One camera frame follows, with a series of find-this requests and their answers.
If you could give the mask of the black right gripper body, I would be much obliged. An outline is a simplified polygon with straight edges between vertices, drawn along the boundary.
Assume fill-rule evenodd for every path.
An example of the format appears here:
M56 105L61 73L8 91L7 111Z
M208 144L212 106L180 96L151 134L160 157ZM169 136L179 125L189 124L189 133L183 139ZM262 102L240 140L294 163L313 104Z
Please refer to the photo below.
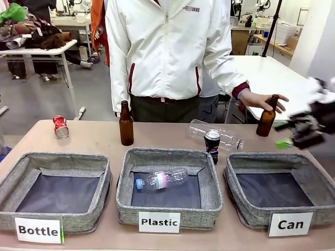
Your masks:
M291 141L300 150L325 142L324 134L334 134L334 102L310 104L310 109L289 117Z

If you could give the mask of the person's left hand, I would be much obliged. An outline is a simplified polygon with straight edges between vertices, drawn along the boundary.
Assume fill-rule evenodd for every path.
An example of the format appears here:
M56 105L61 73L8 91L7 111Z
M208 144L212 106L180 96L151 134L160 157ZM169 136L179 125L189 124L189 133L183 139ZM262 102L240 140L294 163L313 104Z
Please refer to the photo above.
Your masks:
M286 111L286 108L278 101L275 109L270 105L270 99L272 95L261 95L250 91L249 89L244 89L239 94L239 100L248 107L262 108L267 111L275 110L278 113Z

